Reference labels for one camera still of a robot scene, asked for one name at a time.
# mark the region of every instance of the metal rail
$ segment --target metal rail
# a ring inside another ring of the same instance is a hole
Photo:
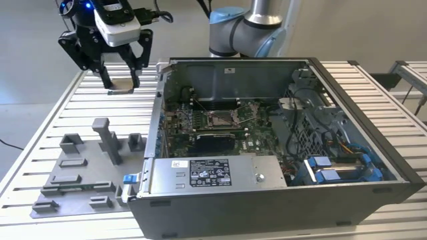
[[[390,143],[427,182],[427,130],[417,117],[369,76],[346,61],[323,62],[325,67],[362,108]],[[123,63],[107,64],[114,78],[129,77]],[[26,148],[16,167],[10,171],[0,196],[0,237],[26,239],[145,239],[131,212],[103,213],[32,219],[32,203],[46,184],[59,143],[66,133],[79,133],[85,140],[98,139],[91,125],[97,117],[110,117],[111,130],[119,137],[141,132],[147,135],[157,90],[157,67],[150,65],[133,95],[107,95],[98,77],[89,72],[75,79],[52,110],[34,142]],[[402,204],[383,206],[358,226],[309,229],[203,240],[423,239],[427,236],[427,187]]]
[[[390,70],[427,96],[427,61],[397,61]]]

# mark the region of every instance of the gray fixture base plate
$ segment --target gray fixture base plate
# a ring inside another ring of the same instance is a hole
[[[125,175],[134,174],[143,169],[145,150],[133,152],[127,141],[127,139],[119,139],[122,146],[119,154],[123,159],[121,165],[113,164],[107,152],[102,150],[101,140],[87,140],[83,141],[83,144],[77,144],[79,153],[66,154],[62,152],[42,192],[47,186],[68,186],[71,189],[63,194],[59,194],[55,190],[52,195],[40,194],[32,205],[34,209],[42,207],[38,212],[35,210],[31,212],[34,219],[130,211],[127,203],[123,203],[121,198],[123,178]],[[72,162],[68,165],[82,163],[82,166],[64,167],[64,163],[67,165],[70,160]],[[72,178],[77,179],[75,183],[52,184],[51,182],[54,179],[72,181]],[[86,187],[86,190],[82,190],[79,188],[82,185],[91,186],[97,182],[99,184],[110,181],[114,186],[110,185],[109,187],[106,184],[99,189]],[[134,194],[135,190],[135,188],[131,188],[130,194]]]

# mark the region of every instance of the power supply label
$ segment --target power supply label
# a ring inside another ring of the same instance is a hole
[[[229,159],[190,160],[190,185],[219,187],[233,185]]]

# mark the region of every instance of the sticker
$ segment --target sticker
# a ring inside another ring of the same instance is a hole
[[[237,72],[235,68],[225,68],[225,74],[234,74]]]
[[[193,187],[231,186],[233,174],[229,159],[190,160],[190,185]]]
[[[189,168],[189,161],[173,160],[173,168]]]

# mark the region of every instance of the yellow wire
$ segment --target yellow wire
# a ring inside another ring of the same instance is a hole
[[[349,147],[346,147],[345,144],[342,144],[342,143],[339,143],[339,144],[341,144],[341,146],[342,146],[343,149],[346,149],[351,154],[354,154],[354,151],[351,151],[351,150],[349,149]]]

